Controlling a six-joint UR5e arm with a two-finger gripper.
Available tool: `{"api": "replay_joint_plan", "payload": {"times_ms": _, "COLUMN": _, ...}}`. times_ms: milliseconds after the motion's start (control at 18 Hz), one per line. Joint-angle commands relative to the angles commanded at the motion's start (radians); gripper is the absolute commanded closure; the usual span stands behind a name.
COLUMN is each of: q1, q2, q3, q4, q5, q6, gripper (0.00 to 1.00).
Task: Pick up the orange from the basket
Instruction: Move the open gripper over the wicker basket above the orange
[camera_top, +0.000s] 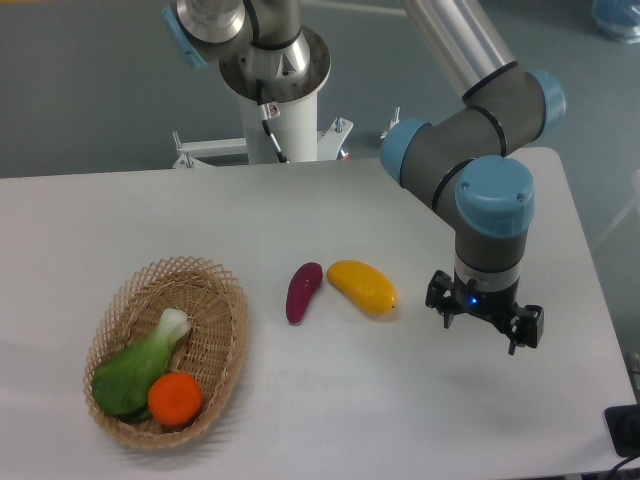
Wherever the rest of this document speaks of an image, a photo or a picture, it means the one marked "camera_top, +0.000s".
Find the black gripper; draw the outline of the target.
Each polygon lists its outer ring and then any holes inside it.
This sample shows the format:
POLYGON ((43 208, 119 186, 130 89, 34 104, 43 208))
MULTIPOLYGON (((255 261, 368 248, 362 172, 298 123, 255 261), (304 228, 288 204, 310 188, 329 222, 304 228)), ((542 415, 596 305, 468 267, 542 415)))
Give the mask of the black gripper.
POLYGON ((519 347, 537 348, 544 332, 544 309, 539 305, 517 304, 519 281, 497 291, 479 290, 476 284, 475 280, 464 283, 457 274, 452 280, 445 272, 436 270, 427 286, 425 305, 443 317, 445 329, 461 314, 491 323, 498 330, 505 330, 508 325, 510 356, 519 347))

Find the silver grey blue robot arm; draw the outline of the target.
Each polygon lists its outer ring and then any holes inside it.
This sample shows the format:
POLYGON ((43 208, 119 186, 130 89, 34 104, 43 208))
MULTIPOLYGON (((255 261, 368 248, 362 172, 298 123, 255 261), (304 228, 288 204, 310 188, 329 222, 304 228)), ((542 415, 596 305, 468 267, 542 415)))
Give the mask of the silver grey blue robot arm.
MULTIPOLYGON (((316 161, 314 102, 330 71, 327 46, 297 1, 174 1, 163 19, 193 67, 217 64, 241 99, 252 163, 316 161)), ((534 181, 512 153, 558 124, 566 101, 544 71, 522 70, 476 1, 407 1, 404 11, 463 102, 439 124, 407 119, 382 142, 380 161, 455 234, 452 274, 436 272, 425 303, 446 322, 468 314, 512 348, 538 346, 544 311, 516 301, 534 181)))

